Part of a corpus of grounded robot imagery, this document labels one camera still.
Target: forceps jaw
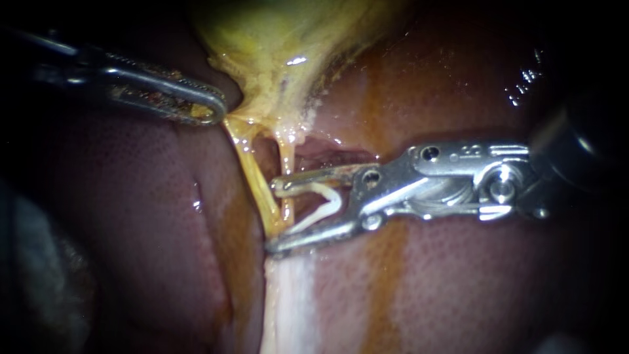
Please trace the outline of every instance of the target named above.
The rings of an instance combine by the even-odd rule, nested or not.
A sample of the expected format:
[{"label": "forceps jaw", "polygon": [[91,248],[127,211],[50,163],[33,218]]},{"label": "forceps jaw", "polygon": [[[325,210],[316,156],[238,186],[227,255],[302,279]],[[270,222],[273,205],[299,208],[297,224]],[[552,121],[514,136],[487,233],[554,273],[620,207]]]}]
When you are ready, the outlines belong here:
[{"label": "forceps jaw", "polygon": [[136,108],[185,125],[215,125],[227,114],[225,95],[218,88],[184,77],[177,70],[89,44],[73,47],[6,26],[0,30],[29,48],[26,54],[37,56],[33,58],[30,81],[50,84],[71,96]]},{"label": "forceps jaw", "polygon": [[[451,215],[475,215],[481,221],[503,218],[514,212],[530,166],[528,148],[521,144],[443,142],[411,146],[387,164],[354,167],[352,173],[342,217],[280,235],[266,244],[267,252],[283,258],[312,251],[378,230],[400,215],[422,220]],[[291,177],[293,183],[299,178]]]}]

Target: wet tissue surface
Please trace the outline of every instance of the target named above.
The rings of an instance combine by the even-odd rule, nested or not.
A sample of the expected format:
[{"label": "wet tissue surface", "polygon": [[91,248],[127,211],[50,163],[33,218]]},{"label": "wet tissue surface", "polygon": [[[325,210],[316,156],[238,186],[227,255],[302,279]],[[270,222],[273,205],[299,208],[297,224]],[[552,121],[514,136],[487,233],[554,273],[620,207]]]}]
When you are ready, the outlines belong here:
[{"label": "wet tissue surface", "polygon": [[[217,85],[237,106],[182,17],[156,10],[140,23],[111,42]],[[564,73],[547,63],[560,56],[528,23],[518,9],[420,8],[312,93],[316,119],[295,169],[385,163],[435,138],[525,138],[572,83],[554,81]],[[609,335],[616,225],[596,212],[399,219],[265,267],[263,226],[221,127],[35,93],[45,104],[25,112],[41,123],[3,135],[1,171],[89,260],[95,282],[78,294],[92,308],[76,310],[90,315],[85,352],[528,353],[555,332],[592,345]],[[279,174],[275,142],[253,147],[264,177]]]}]

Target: metal forceps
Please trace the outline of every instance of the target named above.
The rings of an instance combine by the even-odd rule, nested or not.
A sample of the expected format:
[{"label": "metal forceps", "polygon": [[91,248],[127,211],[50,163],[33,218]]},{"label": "metal forceps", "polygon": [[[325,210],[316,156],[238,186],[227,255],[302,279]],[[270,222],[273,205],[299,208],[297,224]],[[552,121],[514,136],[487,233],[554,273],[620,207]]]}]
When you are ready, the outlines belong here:
[{"label": "metal forceps", "polygon": [[216,87],[179,71],[133,60],[101,48],[81,48],[6,26],[21,45],[35,49],[28,79],[98,102],[130,106],[185,125],[220,123],[227,114],[225,95]]},{"label": "metal forceps", "polygon": [[395,216],[422,220],[476,215],[481,221],[515,210],[531,178],[528,147],[512,142],[443,142],[411,146],[384,164],[351,165],[278,177],[272,189],[311,182],[351,184],[346,211],[303,231],[267,241],[270,256],[294,254],[375,231]]}]

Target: screw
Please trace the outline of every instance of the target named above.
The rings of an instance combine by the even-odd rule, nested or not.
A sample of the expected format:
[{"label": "screw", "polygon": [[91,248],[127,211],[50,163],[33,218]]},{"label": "screw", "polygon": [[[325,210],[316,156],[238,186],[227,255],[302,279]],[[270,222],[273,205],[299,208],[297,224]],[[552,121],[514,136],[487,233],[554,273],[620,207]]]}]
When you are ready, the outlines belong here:
[{"label": "screw", "polygon": [[511,181],[495,180],[489,186],[489,194],[493,200],[500,204],[505,204],[513,199],[513,196],[516,194],[516,188]]},{"label": "screw", "polygon": [[362,176],[362,181],[365,183],[368,189],[375,187],[380,182],[380,173],[378,171],[367,171]]},{"label": "screw", "polygon": [[439,148],[436,146],[424,147],[421,150],[421,158],[426,161],[434,161],[439,156]]},{"label": "screw", "polygon": [[365,220],[362,221],[362,227],[365,230],[369,230],[369,231],[376,230],[377,228],[380,227],[381,224],[382,224],[382,216],[378,214],[370,215]]}]

